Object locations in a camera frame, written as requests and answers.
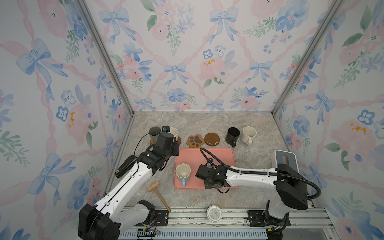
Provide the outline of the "grey mug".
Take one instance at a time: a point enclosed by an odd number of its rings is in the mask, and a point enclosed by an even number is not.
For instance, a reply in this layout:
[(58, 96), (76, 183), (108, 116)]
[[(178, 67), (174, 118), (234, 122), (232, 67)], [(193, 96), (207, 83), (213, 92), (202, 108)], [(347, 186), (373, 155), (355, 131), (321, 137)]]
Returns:
[(155, 144), (157, 142), (158, 136), (162, 132), (162, 129), (160, 127), (151, 127), (149, 129), (149, 136), (151, 138), (152, 144)]

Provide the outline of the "cream mug blue handle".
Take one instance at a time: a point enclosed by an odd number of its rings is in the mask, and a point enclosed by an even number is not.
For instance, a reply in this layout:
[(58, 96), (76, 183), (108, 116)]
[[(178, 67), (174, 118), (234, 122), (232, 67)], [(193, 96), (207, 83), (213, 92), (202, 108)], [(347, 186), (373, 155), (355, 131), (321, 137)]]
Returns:
[(183, 188), (186, 187), (188, 180), (191, 177), (191, 167), (188, 164), (180, 164), (176, 167), (175, 174), (177, 178), (182, 182)]

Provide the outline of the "cream mug back row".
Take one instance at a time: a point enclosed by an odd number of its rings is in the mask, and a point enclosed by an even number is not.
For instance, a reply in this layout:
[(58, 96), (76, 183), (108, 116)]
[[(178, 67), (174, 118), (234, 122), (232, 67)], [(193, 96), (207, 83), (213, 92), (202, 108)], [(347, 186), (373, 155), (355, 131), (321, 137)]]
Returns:
[(178, 139), (178, 130), (174, 127), (170, 127), (170, 133), (176, 138), (176, 140)]

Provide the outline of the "black mug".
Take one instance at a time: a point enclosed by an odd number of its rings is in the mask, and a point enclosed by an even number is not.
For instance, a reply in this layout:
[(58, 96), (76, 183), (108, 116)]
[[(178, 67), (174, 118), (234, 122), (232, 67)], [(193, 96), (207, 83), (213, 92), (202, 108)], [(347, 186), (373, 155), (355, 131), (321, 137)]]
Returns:
[(230, 127), (227, 130), (227, 134), (225, 137), (225, 143), (230, 145), (232, 148), (235, 148), (237, 145), (238, 138), (240, 136), (240, 130), (235, 127)]

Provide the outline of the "white mug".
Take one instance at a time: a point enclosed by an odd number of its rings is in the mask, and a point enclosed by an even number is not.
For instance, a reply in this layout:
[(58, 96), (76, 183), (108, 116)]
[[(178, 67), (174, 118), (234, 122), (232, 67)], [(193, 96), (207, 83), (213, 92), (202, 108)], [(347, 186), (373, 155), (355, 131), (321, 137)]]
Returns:
[(253, 127), (246, 126), (241, 132), (240, 140), (244, 145), (250, 146), (256, 136), (257, 130)]

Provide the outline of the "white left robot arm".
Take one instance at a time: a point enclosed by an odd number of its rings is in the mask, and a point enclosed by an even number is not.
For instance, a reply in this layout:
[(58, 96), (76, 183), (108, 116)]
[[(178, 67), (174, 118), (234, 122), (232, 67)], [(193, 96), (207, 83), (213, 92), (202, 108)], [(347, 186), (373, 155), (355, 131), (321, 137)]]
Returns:
[(146, 200), (124, 210), (136, 191), (156, 172), (162, 171), (170, 157), (180, 154), (178, 138), (161, 132), (155, 144), (139, 156), (131, 155), (116, 170), (121, 181), (94, 205), (86, 204), (79, 213), (78, 236), (82, 240), (116, 240), (120, 233), (136, 225), (155, 223), (156, 207)]

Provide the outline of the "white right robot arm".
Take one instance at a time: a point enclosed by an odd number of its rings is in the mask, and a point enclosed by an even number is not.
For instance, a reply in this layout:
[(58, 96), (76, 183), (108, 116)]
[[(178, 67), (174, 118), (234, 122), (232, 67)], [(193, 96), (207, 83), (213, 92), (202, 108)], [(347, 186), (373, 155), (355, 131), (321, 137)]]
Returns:
[(319, 186), (305, 179), (300, 173), (286, 164), (279, 164), (275, 169), (248, 170), (229, 165), (209, 168), (200, 165), (195, 175), (202, 180), (207, 189), (245, 186), (275, 190), (275, 200), (267, 201), (260, 224), (250, 226), (271, 227), (272, 232), (282, 231), (288, 224), (291, 210), (307, 210), (308, 201), (318, 198), (322, 191)]

